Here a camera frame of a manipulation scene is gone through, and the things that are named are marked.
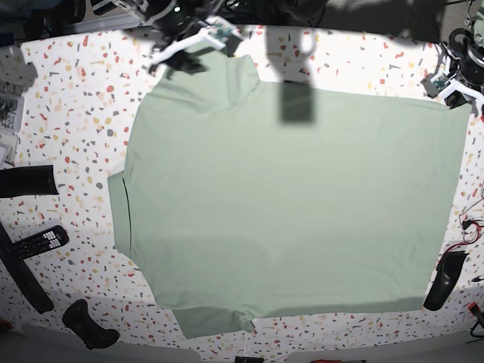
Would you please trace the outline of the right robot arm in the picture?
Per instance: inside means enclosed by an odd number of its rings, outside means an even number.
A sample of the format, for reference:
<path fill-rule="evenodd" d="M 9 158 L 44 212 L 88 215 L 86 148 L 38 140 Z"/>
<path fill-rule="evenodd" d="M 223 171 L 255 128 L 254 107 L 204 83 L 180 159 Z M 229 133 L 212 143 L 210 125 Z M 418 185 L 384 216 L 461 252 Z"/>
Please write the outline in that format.
<path fill-rule="evenodd" d="M 165 64 L 169 68 L 194 75 L 206 71 L 188 49 L 206 40 L 209 18 L 218 13 L 220 1 L 120 1 L 119 6 L 155 33 L 149 74 Z"/>

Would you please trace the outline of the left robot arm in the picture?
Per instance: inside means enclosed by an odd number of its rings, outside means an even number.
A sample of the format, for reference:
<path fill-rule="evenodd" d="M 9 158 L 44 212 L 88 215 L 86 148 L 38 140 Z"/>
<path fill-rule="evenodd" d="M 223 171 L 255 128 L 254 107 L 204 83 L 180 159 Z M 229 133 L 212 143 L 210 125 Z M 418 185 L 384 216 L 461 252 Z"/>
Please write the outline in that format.
<path fill-rule="evenodd" d="M 483 6 L 468 17 L 469 28 L 451 32 L 446 45 L 444 85 L 439 92 L 447 106 L 470 103 L 474 115 L 483 115 Z"/>

